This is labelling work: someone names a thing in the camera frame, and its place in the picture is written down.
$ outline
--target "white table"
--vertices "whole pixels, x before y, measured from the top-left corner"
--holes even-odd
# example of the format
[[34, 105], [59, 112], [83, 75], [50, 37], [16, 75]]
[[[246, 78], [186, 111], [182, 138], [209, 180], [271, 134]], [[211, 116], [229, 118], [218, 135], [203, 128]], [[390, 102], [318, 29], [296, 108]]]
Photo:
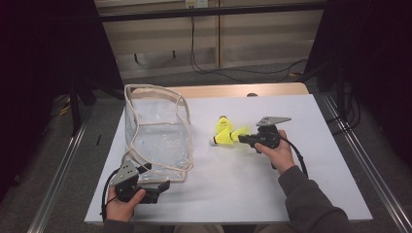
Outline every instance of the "white table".
[[[194, 167], [183, 183], [172, 183], [157, 204], [139, 205], [131, 221], [151, 224], [260, 224], [288, 221], [279, 174], [265, 155], [248, 145], [211, 147], [209, 139], [221, 115], [235, 128], [257, 133], [262, 117], [291, 117], [280, 123], [304, 157], [310, 179], [349, 220], [372, 219], [312, 95], [187, 98]], [[124, 152], [124, 116], [90, 203], [85, 221], [101, 224], [101, 195]]]

